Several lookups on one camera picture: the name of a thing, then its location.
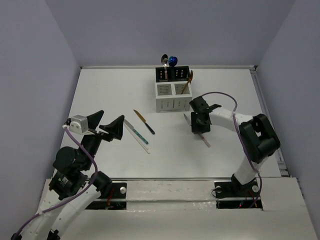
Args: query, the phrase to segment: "screw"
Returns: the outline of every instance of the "screw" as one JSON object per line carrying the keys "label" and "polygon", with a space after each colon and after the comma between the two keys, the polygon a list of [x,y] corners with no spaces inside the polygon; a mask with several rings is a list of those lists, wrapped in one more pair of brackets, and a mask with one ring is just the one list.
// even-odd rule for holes
{"label": "screw", "polygon": [[127,189],[124,186],[120,187],[121,194],[125,194],[126,192],[127,192]]}
{"label": "screw", "polygon": [[253,185],[252,191],[254,191],[255,193],[259,192],[259,187],[257,185]]}

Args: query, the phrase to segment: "knife handle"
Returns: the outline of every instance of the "knife handle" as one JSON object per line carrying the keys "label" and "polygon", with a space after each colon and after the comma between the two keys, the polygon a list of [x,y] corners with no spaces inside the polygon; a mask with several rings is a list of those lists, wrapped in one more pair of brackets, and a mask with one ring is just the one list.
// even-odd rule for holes
{"label": "knife handle", "polygon": [[141,134],[140,134],[137,130],[133,129],[133,132],[134,132],[145,144],[149,144],[149,142],[148,142],[143,136],[141,136]]}
{"label": "knife handle", "polygon": [[155,131],[153,131],[152,128],[148,125],[148,123],[145,122],[144,124],[145,124],[146,127],[150,130],[150,132],[151,132],[152,134],[156,134]]}

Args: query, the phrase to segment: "teal knife handle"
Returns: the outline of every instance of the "teal knife handle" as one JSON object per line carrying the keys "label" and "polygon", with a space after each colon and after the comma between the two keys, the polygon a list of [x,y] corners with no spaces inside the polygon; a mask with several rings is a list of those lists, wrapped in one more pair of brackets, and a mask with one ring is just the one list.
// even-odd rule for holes
{"label": "teal knife handle", "polygon": [[147,140],[145,140],[145,138],[143,136],[140,135],[140,133],[138,133],[137,130],[133,129],[133,132],[145,143],[145,144],[149,144],[149,142]]}

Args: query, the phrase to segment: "black basket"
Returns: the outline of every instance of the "black basket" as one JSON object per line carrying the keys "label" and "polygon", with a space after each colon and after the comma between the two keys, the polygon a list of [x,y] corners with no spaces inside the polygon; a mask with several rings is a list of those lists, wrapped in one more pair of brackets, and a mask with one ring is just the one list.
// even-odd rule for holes
{"label": "black basket", "polygon": [[168,79],[166,80],[165,68],[156,67],[155,68],[155,82],[178,82],[178,81],[188,81],[190,76],[189,66],[175,66],[167,67]]}

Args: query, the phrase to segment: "white stick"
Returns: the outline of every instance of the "white stick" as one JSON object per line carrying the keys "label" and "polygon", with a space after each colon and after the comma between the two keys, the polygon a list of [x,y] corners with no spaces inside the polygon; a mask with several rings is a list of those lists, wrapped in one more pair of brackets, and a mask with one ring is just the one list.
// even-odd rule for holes
{"label": "white stick", "polygon": [[129,133],[131,133],[131,135],[135,138],[135,140],[141,145],[141,147],[143,147],[143,149],[148,154],[150,154],[150,152],[148,151],[148,148],[144,145],[144,143],[140,140],[140,138],[138,136],[136,136],[136,134],[133,131],[131,131],[131,129],[127,125],[124,124],[124,126],[129,131]]}

